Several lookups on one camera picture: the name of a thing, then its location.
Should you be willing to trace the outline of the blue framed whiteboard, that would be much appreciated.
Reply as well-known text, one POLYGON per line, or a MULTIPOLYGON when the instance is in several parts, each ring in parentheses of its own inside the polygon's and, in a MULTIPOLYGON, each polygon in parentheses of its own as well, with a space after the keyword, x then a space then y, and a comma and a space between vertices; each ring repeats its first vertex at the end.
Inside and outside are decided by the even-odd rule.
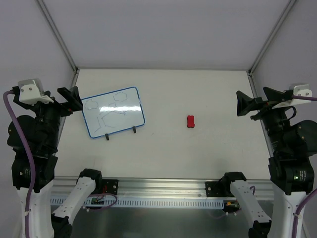
POLYGON ((146 123, 136 87, 86 97, 82 104, 82 115, 92 139, 136 129, 146 123))

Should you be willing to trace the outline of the red whiteboard eraser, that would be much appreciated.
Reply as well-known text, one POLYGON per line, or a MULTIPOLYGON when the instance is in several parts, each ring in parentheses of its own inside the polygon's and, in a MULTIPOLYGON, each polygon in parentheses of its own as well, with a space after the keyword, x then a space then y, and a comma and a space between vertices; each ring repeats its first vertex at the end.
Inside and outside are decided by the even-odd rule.
POLYGON ((193 115, 187 116, 187 127, 194 128, 195 127, 195 117, 193 115))

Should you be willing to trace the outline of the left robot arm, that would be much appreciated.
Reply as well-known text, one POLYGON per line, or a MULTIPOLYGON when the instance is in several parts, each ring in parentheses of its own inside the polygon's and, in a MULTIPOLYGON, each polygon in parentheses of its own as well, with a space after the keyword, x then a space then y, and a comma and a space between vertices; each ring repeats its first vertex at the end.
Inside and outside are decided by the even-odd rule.
POLYGON ((15 86, 3 94, 12 119, 7 144, 15 152, 12 182, 20 197, 23 238, 70 237, 73 220, 85 200, 103 189, 102 173, 84 169, 65 202, 51 211, 61 119, 83 109, 77 87, 62 87, 58 93, 64 103, 32 84, 15 86))

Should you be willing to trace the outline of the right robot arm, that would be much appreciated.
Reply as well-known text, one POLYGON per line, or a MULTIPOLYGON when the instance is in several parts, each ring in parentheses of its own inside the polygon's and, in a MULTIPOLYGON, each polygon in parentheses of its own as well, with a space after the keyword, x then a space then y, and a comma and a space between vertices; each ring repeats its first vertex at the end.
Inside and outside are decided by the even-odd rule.
POLYGON ((291 124, 286 115, 296 105, 314 101, 306 85, 286 91, 264 88, 266 99, 251 98, 237 91, 237 116, 251 111, 252 120, 261 120, 273 148, 268 169, 273 184, 273 214, 268 216, 241 172, 227 172, 219 180, 222 193, 234 196, 244 213, 250 238, 298 238, 305 205, 316 195, 315 172, 310 157, 317 152, 317 124, 304 120, 291 124))

